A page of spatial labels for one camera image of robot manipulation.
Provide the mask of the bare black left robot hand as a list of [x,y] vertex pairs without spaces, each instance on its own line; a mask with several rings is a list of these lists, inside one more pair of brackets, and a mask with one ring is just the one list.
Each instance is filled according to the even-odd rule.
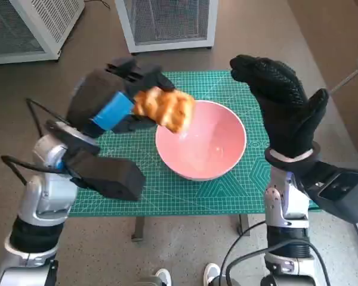
[[133,57],[115,59],[103,69],[88,74],[76,88],[66,120],[91,138],[107,131],[128,133],[147,129],[156,123],[147,116],[135,115],[135,97],[140,91],[158,87],[171,92],[174,84],[156,64],[139,66]]

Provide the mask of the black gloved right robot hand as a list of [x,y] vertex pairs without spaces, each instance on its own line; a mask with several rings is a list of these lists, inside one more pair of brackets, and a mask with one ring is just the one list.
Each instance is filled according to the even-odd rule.
[[313,148],[314,132],[325,115],[325,88],[307,98],[296,72],[285,63],[238,55],[230,60],[231,76],[246,83],[259,103],[270,148],[296,158]]

